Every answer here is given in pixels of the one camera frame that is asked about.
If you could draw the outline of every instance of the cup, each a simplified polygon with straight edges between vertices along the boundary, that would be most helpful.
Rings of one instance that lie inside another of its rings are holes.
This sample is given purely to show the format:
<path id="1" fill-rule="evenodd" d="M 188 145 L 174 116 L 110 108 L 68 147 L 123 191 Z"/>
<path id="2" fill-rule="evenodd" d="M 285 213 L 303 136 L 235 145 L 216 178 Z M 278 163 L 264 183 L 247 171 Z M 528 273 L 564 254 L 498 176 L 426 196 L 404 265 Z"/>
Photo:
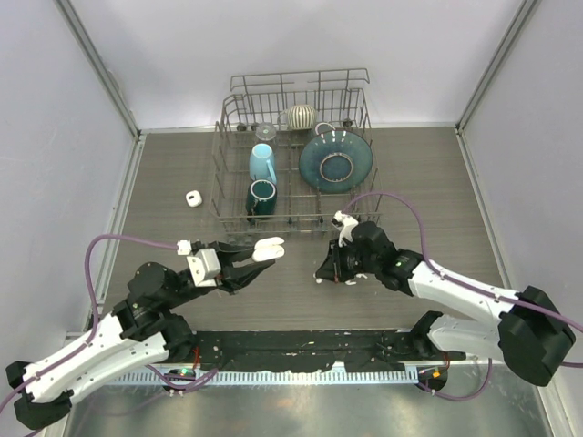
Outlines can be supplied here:
<path id="1" fill-rule="evenodd" d="M 260 143 L 255 145 L 249 157 L 249 174 L 253 180 L 266 179 L 273 185 L 277 184 L 273 150 L 271 150 L 269 144 Z"/>
<path id="2" fill-rule="evenodd" d="M 277 188 L 267 179 L 258 179 L 249 185 L 245 209 L 250 216 L 270 216 L 275 212 Z"/>

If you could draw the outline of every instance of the gray floor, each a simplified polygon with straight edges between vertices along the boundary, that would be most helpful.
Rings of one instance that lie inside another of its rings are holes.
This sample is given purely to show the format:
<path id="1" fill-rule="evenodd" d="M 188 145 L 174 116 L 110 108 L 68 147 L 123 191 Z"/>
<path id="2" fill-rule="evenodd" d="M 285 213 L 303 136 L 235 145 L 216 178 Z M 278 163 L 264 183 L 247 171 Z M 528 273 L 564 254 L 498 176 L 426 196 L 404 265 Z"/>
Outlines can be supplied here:
<path id="1" fill-rule="evenodd" d="M 475 391 L 484 367 L 453 366 L 446 390 Z M 106 387 L 75 408 L 67 437 L 544 437 L 535 389 L 503 366 L 480 397 L 433 398 L 407 385 L 209 387 L 184 398 L 155 387 Z M 117 417 L 108 413 L 114 412 Z"/>
<path id="2" fill-rule="evenodd" d="M 374 129 L 383 187 L 410 199 L 427 228 L 432 258 L 475 279 L 500 285 L 464 160 L 452 128 Z M 212 134 L 148 135 L 124 233 L 146 239 L 224 239 L 208 209 L 188 208 L 184 195 L 210 194 Z M 410 212 L 396 201 L 382 204 L 381 226 L 399 247 L 420 250 Z M 316 285 L 327 239 L 290 236 L 286 255 L 238 296 L 217 291 L 184 305 L 195 330 L 308 330 L 408 328 L 427 310 L 444 310 L 384 289 L 374 280 L 348 287 Z M 184 269 L 184 260 L 163 250 L 121 243 L 105 310 L 126 297 L 126 284 L 143 262 Z"/>

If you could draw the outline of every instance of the white wall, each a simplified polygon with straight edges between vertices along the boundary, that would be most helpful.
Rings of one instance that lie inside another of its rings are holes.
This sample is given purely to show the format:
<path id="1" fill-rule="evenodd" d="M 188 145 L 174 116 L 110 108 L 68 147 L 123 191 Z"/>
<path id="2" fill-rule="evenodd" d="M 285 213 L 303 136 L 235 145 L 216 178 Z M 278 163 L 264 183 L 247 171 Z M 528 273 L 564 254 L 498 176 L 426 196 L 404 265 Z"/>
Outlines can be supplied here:
<path id="1" fill-rule="evenodd" d="M 466 131 L 513 286 L 546 290 L 563 314 L 579 322 L 582 23 L 583 3 L 540 2 Z M 579 336 L 570 361 L 583 361 L 581 343 Z M 564 376 L 570 390 L 565 399 L 580 421 L 583 375 Z"/>
<path id="2" fill-rule="evenodd" d="M 81 328 L 85 247 L 107 228 L 132 139 L 53 2 L 0 2 L 0 41 L 4 398 L 7 364 L 39 360 Z M 11 405 L 0 430 L 26 433 Z"/>
<path id="3" fill-rule="evenodd" d="M 520 0 L 73 0 L 142 128 L 211 125 L 233 75 L 366 66 L 373 122 L 456 122 Z"/>

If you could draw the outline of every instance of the teal plate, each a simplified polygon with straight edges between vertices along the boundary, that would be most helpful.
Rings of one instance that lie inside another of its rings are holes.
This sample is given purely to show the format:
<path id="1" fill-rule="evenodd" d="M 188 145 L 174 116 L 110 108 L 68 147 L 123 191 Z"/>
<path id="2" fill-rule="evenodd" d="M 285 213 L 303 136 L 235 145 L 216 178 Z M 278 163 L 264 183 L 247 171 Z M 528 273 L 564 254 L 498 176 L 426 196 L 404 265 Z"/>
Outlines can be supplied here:
<path id="1" fill-rule="evenodd" d="M 300 174 L 322 193 L 340 194 L 362 184 L 373 168 L 366 140 L 352 132 L 333 130 L 314 137 L 300 156 Z"/>

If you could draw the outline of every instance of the dish rack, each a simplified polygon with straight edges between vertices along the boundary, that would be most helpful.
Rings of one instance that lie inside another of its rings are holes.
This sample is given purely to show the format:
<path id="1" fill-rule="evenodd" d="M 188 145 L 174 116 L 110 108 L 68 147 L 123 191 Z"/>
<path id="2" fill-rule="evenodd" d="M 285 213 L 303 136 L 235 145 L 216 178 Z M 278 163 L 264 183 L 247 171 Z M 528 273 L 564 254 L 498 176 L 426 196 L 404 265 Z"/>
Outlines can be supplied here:
<path id="1" fill-rule="evenodd" d="M 371 121 L 363 86 L 370 83 L 366 68 L 317 70 L 295 73 L 233 76 L 215 125 L 212 158 L 215 174 L 210 212 L 228 235 L 313 233 L 333 230 L 331 218 L 359 194 L 381 189 L 374 155 Z M 366 180 L 343 194 L 323 194 L 300 175 L 299 161 L 312 131 L 290 131 L 282 112 L 294 105 L 316 108 L 318 122 L 350 130 L 363 137 L 373 151 L 373 168 Z M 255 144 L 255 127 L 272 123 L 278 133 L 271 143 L 275 156 L 278 199 L 274 215 L 249 221 L 245 210 L 251 183 L 249 156 Z M 349 212 L 378 222 L 380 197 L 361 199 Z"/>

